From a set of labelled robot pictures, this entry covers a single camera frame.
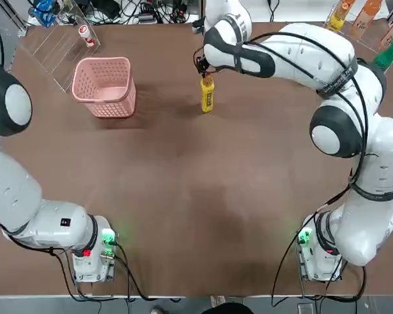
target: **plastic basket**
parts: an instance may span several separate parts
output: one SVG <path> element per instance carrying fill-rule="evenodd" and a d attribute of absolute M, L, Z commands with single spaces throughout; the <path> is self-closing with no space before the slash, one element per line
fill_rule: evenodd
<path fill-rule="evenodd" d="M 136 87 L 127 58 L 85 58 L 74 72 L 73 97 L 98 118 L 128 118 L 134 114 Z"/>

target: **robot elbow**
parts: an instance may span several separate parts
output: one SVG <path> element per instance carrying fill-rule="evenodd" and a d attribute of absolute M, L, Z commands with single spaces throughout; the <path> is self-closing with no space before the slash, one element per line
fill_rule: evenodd
<path fill-rule="evenodd" d="M 349 237 L 338 233 L 335 244 L 343 258 L 356 266 L 367 265 L 377 254 L 377 247 L 364 233 L 352 234 Z"/>

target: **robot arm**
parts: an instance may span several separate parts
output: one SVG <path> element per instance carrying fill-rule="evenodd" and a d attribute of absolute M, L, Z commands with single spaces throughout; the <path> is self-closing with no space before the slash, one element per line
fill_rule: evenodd
<path fill-rule="evenodd" d="M 373 65 L 357 61 L 348 40 L 317 26 L 289 24 L 280 32 L 315 40 L 331 50 L 344 67 L 315 44 L 279 32 L 259 44 L 248 42 L 252 24 L 238 0 L 207 1 L 204 30 L 204 58 L 196 63 L 203 74 L 211 65 L 217 71 L 231 69 L 260 78 L 285 78 L 322 91 L 345 79 L 344 67 L 352 69 L 367 109 L 364 162 L 346 202 L 335 211 L 322 213 L 316 224 L 312 221 L 302 231 L 301 258 L 305 277 L 310 280 L 338 278 L 341 257 L 358 266 L 366 265 L 393 230 L 393 119 L 376 113 L 386 88 L 384 75 Z M 307 70 L 312 77 L 293 65 Z M 314 113 L 310 136 L 325 154 L 353 157 L 356 168 L 364 124 L 361 99 L 348 78 L 338 93 L 325 97 Z"/>
<path fill-rule="evenodd" d="M 25 130 L 31 115 L 28 92 L 0 66 L 0 138 Z M 116 239 L 108 221 L 73 203 L 44 200 L 38 182 L 1 145 L 0 226 L 28 247 L 70 249 L 77 281 L 113 278 L 115 248 L 109 242 Z"/>

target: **table surface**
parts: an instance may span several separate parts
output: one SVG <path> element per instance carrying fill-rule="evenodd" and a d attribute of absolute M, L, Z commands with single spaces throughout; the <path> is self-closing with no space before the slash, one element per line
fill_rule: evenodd
<path fill-rule="evenodd" d="M 253 35 L 282 26 L 255 24 Z M 13 71 L 31 94 L 33 120 L 3 140 L 5 149 L 40 182 L 44 198 L 81 204 L 110 221 L 145 294 L 270 294 L 294 231 L 345 186 L 351 166 L 311 143 L 320 98 L 290 81 L 224 71 L 214 77 L 214 111 L 201 114 L 192 55 L 202 37 L 190 25 L 97 32 L 98 56 L 131 61 L 135 115 L 94 118 L 18 50 Z M 357 55 L 372 58 L 360 46 Z M 379 112 L 393 116 L 393 67 L 388 81 Z M 393 294 L 393 234 L 367 271 L 365 293 Z M 329 293 L 356 293 L 359 274 L 348 268 Z M 126 295 L 126 277 L 118 269 L 114 283 L 84 291 Z M 277 293 L 301 293 L 294 251 Z M 16 247 L 0 232 L 0 294 L 67 291 L 56 260 Z"/>

